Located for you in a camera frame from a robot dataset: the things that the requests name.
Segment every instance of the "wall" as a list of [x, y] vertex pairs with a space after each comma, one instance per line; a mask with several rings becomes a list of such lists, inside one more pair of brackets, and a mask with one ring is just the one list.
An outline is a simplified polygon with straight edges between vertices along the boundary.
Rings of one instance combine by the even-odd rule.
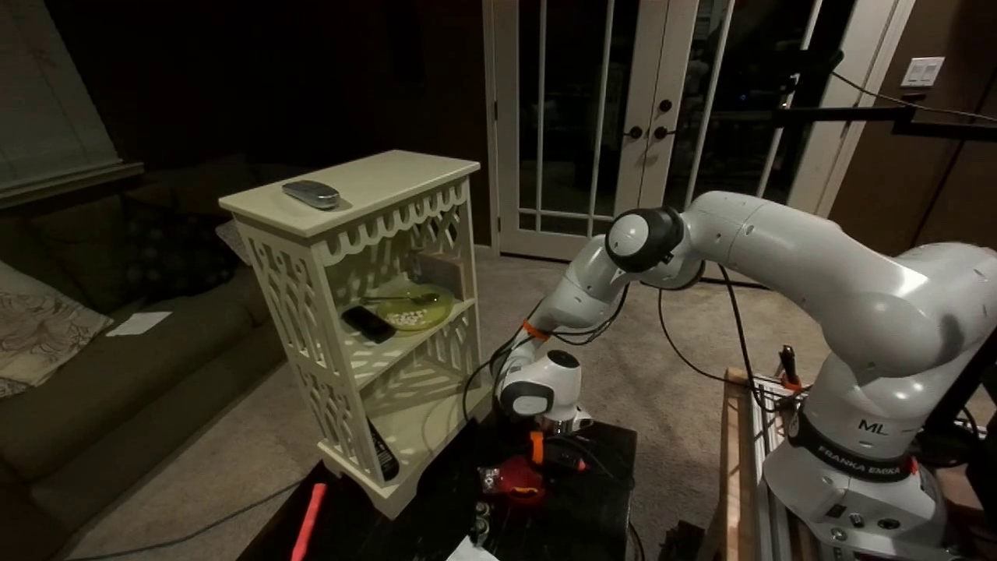
[[482, 4], [76, 2], [49, 9], [123, 157], [326, 167], [393, 148], [476, 160], [489, 244]]
[[[995, 27], [997, 3], [992, 0], [917, 0], [880, 93], [899, 97], [923, 91], [928, 94], [924, 105], [978, 111], [997, 69]], [[924, 90], [900, 88], [910, 59], [919, 56], [945, 57], [935, 85]], [[917, 119], [967, 122], [925, 112], [918, 112]], [[889, 129], [887, 123], [865, 125], [830, 218], [860, 242], [896, 255], [917, 240], [960, 143], [893, 136]], [[982, 180], [973, 179], [973, 185], [989, 187]]]

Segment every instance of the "smartphone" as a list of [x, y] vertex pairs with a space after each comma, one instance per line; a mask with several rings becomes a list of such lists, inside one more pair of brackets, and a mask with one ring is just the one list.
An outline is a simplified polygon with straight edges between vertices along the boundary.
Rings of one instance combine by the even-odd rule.
[[283, 191], [305, 205], [320, 211], [331, 211], [339, 206], [339, 192], [317, 181], [291, 182], [284, 185]]
[[395, 329], [375, 313], [361, 305], [351, 307], [343, 312], [343, 321], [357, 329], [374, 342], [384, 342], [395, 334]]

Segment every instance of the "black remote control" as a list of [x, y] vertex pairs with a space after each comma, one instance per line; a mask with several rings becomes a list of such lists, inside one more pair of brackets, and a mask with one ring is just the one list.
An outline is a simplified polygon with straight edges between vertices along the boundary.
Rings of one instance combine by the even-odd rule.
[[388, 444], [384, 441], [384, 438], [381, 438], [381, 434], [374, 427], [374, 423], [370, 419], [367, 419], [367, 424], [371, 427], [371, 436], [374, 437], [374, 449], [377, 451], [377, 461], [381, 464], [381, 475], [384, 475], [385, 481], [390, 481], [398, 475], [398, 458], [388, 448]]

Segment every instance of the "door frame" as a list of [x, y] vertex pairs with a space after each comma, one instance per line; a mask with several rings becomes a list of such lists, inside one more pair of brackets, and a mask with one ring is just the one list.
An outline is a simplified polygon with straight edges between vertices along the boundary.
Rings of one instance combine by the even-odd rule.
[[[893, 53], [896, 50], [896, 46], [903, 33], [903, 29], [906, 26], [907, 18], [913, 9], [915, 1], [916, 0], [893, 0], [892, 2], [876, 3], [876, 5], [874, 5], [874, 7], [878, 8], [875, 10], [875, 15], [878, 15], [876, 18], [856, 19], [853, 15], [849, 22], [848, 28], [845, 30], [845, 37], [847, 37], [849, 33], [863, 33], [866, 35], [866, 49], [858, 53], [851, 53], [852, 60], [862, 58], [864, 62], [862, 64], [854, 62], [854, 64], [840, 67], [838, 69], [839, 72], [856, 81], [866, 90], [870, 92], [878, 92], [880, 86], [882, 85], [886, 69], [889, 67], [889, 63], [893, 58]], [[659, 0], [656, 4], [661, 6], [662, 9], [668, 10], [671, 8], [672, 3], [676, 3], [677, 6], [681, 6], [685, 5], [683, 2], [688, 3], [688, 0]], [[511, 99], [516, 99], [516, 104], [518, 103], [517, 64], [513, 61], [513, 64], [510, 65], [508, 61], [501, 61], [496, 58], [497, 48], [495, 37], [497, 18], [495, 15], [497, 10], [502, 9], [514, 10], [514, 2], [507, 0], [482, 0], [485, 40], [486, 102], [488, 108], [487, 123], [489, 136], [489, 200], [491, 203], [489, 214], [492, 234], [492, 254], [496, 256], [501, 253], [501, 231], [499, 226], [501, 217], [506, 216], [506, 220], [508, 222], [513, 220], [518, 221], [517, 214], [509, 216], [501, 211], [499, 197], [499, 186], [501, 185], [511, 185], [518, 190], [518, 154], [513, 153], [512, 158], [506, 155], [503, 160], [500, 160], [498, 149], [499, 142], [501, 142], [501, 139], [503, 138], [508, 139], [509, 137], [512, 137], [516, 144], [518, 144], [517, 124], [514, 124], [512, 130], [509, 130], [508, 124], [503, 126], [498, 119], [498, 113], [495, 111], [496, 101], [499, 97], [499, 90], [502, 89], [502, 86], [505, 88], [503, 98], [512, 95]], [[669, 24], [676, 25], [677, 21], [669, 21], [666, 19], [666, 26]], [[668, 83], [662, 84], [667, 87], [674, 88], [675, 83], [681, 84], [682, 78], [685, 76], [685, 65], [688, 63], [688, 46], [685, 49], [669, 49], [666, 56], [668, 57], [668, 60], [666, 61], [663, 59], [661, 61], [662, 67], [665, 66], [666, 62], [669, 66], [671, 66], [672, 64], [676, 64], [674, 62], [676, 59], [684, 59], [684, 61], [677, 63], [682, 65], [681, 75], [671, 73], [665, 78], [673, 84], [670, 86]], [[503, 75], [503, 73], [507, 75], [509, 72], [512, 72], [514, 80], [512, 80], [511, 83], [509, 83], [508, 80], [506, 80], [505, 84], [500, 83], [498, 76]], [[834, 86], [834, 91], [832, 91], [831, 87], [835, 83], [836, 86]], [[845, 95], [848, 90], [852, 91], [850, 98]], [[843, 84], [838, 80], [831, 80], [829, 83], [829, 89], [825, 93], [825, 96], [827, 100], [834, 99], [835, 102], [838, 99], [851, 99], [850, 102], [842, 102], [843, 106], [855, 104], [859, 107], [869, 107], [875, 101], [873, 96], [855, 91], [847, 84]], [[669, 130], [673, 130], [675, 127], [675, 121], [678, 117], [678, 108], [674, 107], [672, 111], [664, 114], [664, 116], [670, 117], [662, 119], [663, 115], [656, 115], [656, 118], [652, 120], [651, 126], [649, 126], [645, 131], [645, 134], [647, 134], [654, 126], [659, 125], [665, 126]], [[804, 157], [801, 160], [797, 181], [817, 182], [822, 183], [823, 186], [816, 190], [816, 193], [818, 193], [816, 197], [814, 197], [813, 194], [809, 194], [809, 197], [804, 200], [797, 199], [793, 201], [792, 193], [795, 190], [792, 190], [792, 203], [800, 206], [811, 207], [814, 209], [813, 212], [815, 214], [824, 218], [831, 213], [834, 198], [840, 189], [841, 182], [844, 179], [844, 174], [847, 171], [848, 164], [854, 154], [863, 128], [864, 123], [861, 122], [847, 124], [830, 122], [820, 123], [820, 129], [815, 128], [814, 132], [811, 133], [808, 138]], [[838, 138], [837, 148], [835, 150], [828, 150], [828, 139], [833, 139], [834, 137]], [[673, 136], [669, 135], [666, 137], [666, 140], [662, 142], [670, 144], [672, 139]], [[637, 206], [656, 207], [660, 204], [663, 196], [664, 182], [660, 184], [660, 187], [652, 185], [651, 182], [643, 182]], [[568, 240], [569, 243], [577, 244], [578, 237], [564, 237], [570, 239]]]
[[[607, 0], [607, 10], [614, 0]], [[636, 43], [634, 58], [631, 63], [629, 88], [624, 110], [623, 122], [618, 125], [622, 130], [639, 125], [643, 129], [640, 139], [624, 136], [620, 149], [620, 166], [617, 178], [620, 180], [614, 200], [614, 209], [625, 210], [637, 207], [640, 200], [640, 181], [644, 172], [644, 157], [650, 131], [648, 124], [651, 118], [651, 106], [654, 102], [655, 84], [653, 81], [639, 79], [649, 72], [655, 72], [660, 64], [661, 42], [664, 35], [664, 22], [667, 15], [667, 2], [661, 0], [641, 0], [637, 18]], [[490, 156], [495, 157], [496, 176], [490, 183], [490, 200], [493, 202], [493, 216], [496, 216], [494, 230], [499, 250], [506, 253], [524, 254], [548, 259], [570, 259], [588, 242], [588, 237], [559, 234], [543, 230], [528, 231], [518, 227], [520, 209], [528, 210], [518, 200], [519, 194], [519, 69], [518, 69], [518, 3], [506, 0], [483, 0], [486, 12], [487, 66], [491, 65], [494, 74], [486, 78], [493, 86], [488, 100], [494, 113], [490, 116], [495, 130], [495, 150], [490, 150]], [[607, 17], [603, 33], [603, 61], [608, 61], [609, 36], [612, 20]], [[605, 96], [605, 73], [608, 67], [603, 67], [603, 77], [600, 86], [600, 97]], [[595, 162], [592, 170], [593, 186], [598, 177], [599, 156], [601, 148], [601, 119], [596, 125], [593, 140], [596, 143]], [[621, 186], [632, 186], [623, 189]], [[514, 196], [503, 196], [503, 190]], [[542, 197], [542, 183], [537, 182], [538, 197]], [[589, 192], [589, 208], [594, 208], [594, 191]], [[533, 213], [544, 216], [573, 216], [554, 210], [534, 208]]]

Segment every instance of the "carpet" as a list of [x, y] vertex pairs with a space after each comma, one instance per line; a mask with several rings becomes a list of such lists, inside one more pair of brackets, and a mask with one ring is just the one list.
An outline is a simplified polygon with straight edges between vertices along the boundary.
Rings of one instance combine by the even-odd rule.
[[[483, 354], [512, 334], [563, 269], [478, 253]], [[817, 324], [774, 292], [737, 288], [737, 294], [755, 370], [773, 372], [788, 343], [801, 378], [813, 381], [828, 353]], [[709, 523], [718, 494], [723, 394], [721, 383], [695, 373], [669, 347], [658, 326], [657, 298], [657, 290], [634, 284], [612, 328], [586, 347], [569, 349], [582, 363], [582, 404], [596, 418], [638, 433], [631, 519], [651, 559], [680, 518]], [[722, 285], [666, 292], [663, 308], [676, 344], [693, 363], [717, 374], [742, 365]], [[983, 395], [971, 409], [980, 419], [993, 413]], [[319, 460], [318, 438], [290, 372], [278, 368], [79, 532], [59, 558], [138, 548], [197, 530], [303, 477]], [[288, 493], [189, 542], [125, 559], [235, 559]]]

